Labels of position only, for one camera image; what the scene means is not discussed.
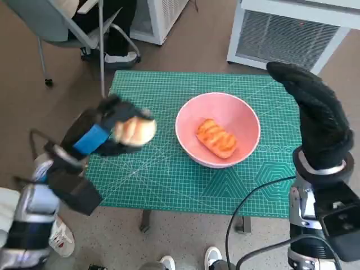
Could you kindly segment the right robot hand black knitted glove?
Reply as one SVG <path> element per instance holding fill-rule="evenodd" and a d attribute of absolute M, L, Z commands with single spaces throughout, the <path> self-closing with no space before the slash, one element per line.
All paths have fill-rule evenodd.
<path fill-rule="evenodd" d="M 340 165 L 354 134 L 335 92 L 300 66 L 273 61 L 266 69 L 299 106 L 301 148 L 309 165 L 315 170 Z"/>

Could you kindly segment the left robot hand blue tape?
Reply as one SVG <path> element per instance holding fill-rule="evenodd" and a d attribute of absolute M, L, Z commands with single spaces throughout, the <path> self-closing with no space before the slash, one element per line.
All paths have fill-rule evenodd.
<path fill-rule="evenodd" d="M 118 156 L 140 150 L 156 130 L 156 120 L 149 112 L 112 94 L 97 107 L 83 111 L 60 146 L 78 160 L 91 154 Z"/>

